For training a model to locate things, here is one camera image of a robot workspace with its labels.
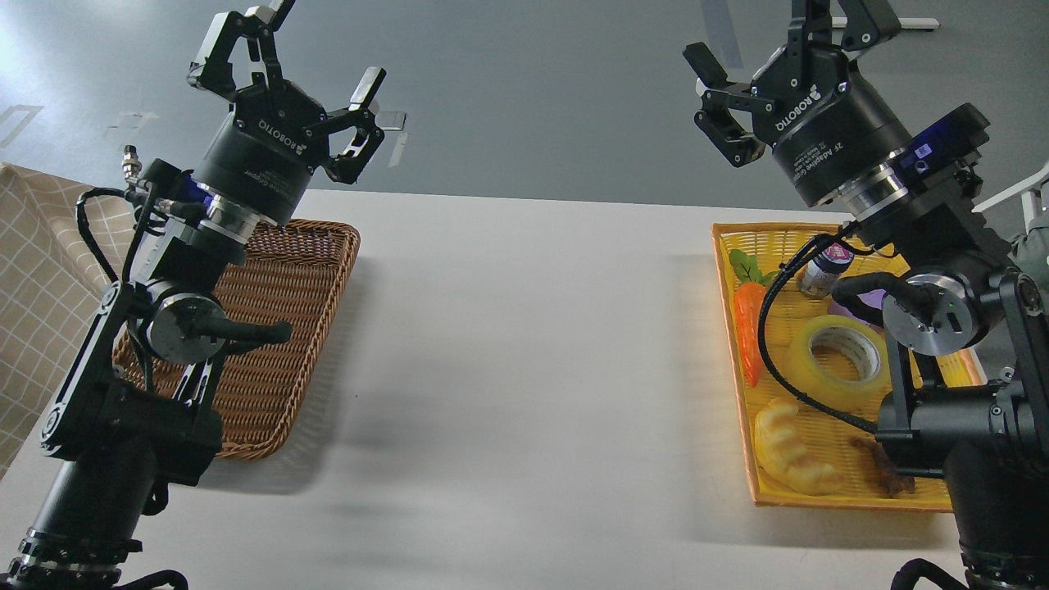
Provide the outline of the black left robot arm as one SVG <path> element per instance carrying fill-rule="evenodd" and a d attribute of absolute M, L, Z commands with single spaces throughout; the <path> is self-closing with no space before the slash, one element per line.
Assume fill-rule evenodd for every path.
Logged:
<path fill-rule="evenodd" d="M 120 197 L 136 215 L 125 261 L 113 268 L 78 216 L 109 283 L 40 436 L 62 461 L 41 511 L 2 575 L 4 589 L 119 589 L 120 565 L 140 552 L 134 531 L 166 507 L 169 486 L 194 486 L 220 452 L 213 399 L 226 359 L 287 343 L 293 329 L 241 324 L 214 290 L 247 261 L 260 223 L 286 225 L 312 176 L 354 184 L 385 138 L 371 67 L 348 104 L 326 111 L 282 72 L 275 36 L 292 10 L 273 1 L 214 16 L 188 85 L 229 104 L 201 161 L 181 170 L 142 165 L 126 146 Z"/>

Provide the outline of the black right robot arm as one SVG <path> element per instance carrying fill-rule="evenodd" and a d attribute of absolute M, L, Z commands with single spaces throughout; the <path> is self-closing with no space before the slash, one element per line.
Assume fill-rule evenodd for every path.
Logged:
<path fill-rule="evenodd" d="M 963 580 L 912 560 L 892 585 L 942 589 L 1047 586 L 1047 305 L 1010 246 L 975 208 L 988 120 L 959 105 L 911 134 L 859 70 L 858 57 L 901 22 L 887 1 L 794 1 L 784 45 L 748 82 L 732 82 L 704 43 L 684 49 L 700 84 L 694 123 L 741 167 L 770 150 L 806 205 L 839 202 L 851 223 L 799 247 L 772 281 L 756 325 L 765 367 L 795 399 L 872 434 L 902 477 L 941 479 Z M 890 247 L 904 273 L 835 281 L 832 296 L 880 325 L 889 398 L 870 421 L 818 401 L 765 343 L 777 295 L 829 246 Z"/>

